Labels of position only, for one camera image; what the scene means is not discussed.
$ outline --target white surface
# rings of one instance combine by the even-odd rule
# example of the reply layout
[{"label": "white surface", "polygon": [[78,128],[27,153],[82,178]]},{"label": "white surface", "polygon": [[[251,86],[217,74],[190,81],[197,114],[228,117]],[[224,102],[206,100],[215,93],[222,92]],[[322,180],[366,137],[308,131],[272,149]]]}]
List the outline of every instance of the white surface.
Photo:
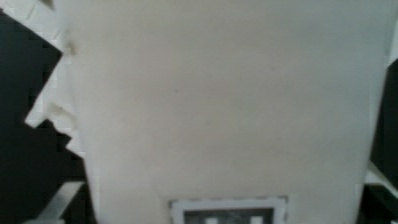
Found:
[{"label": "white surface", "polygon": [[396,1],[55,0],[55,12],[100,224],[270,195],[288,224],[354,223]]},{"label": "white surface", "polygon": [[206,224],[219,224],[219,219],[217,218],[208,218],[206,219]]},{"label": "white surface", "polygon": [[263,217],[251,217],[251,224],[263,224]]}]

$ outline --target dark background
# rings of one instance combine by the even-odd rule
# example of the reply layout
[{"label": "dark background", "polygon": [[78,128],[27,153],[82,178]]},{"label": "dark background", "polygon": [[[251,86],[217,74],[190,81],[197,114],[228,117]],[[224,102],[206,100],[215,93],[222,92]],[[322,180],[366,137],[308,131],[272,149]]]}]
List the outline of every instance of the dark background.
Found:
[{"label": "dark background", "polygon": [[[84,162],[66,150],[70,138],[50,122],[32,129],[27,113],[61,52],[0,11],[0,224],[34,219],[70,180],[86,181]],[[87,185],[64,214],[71,224],[89,223]]]}]

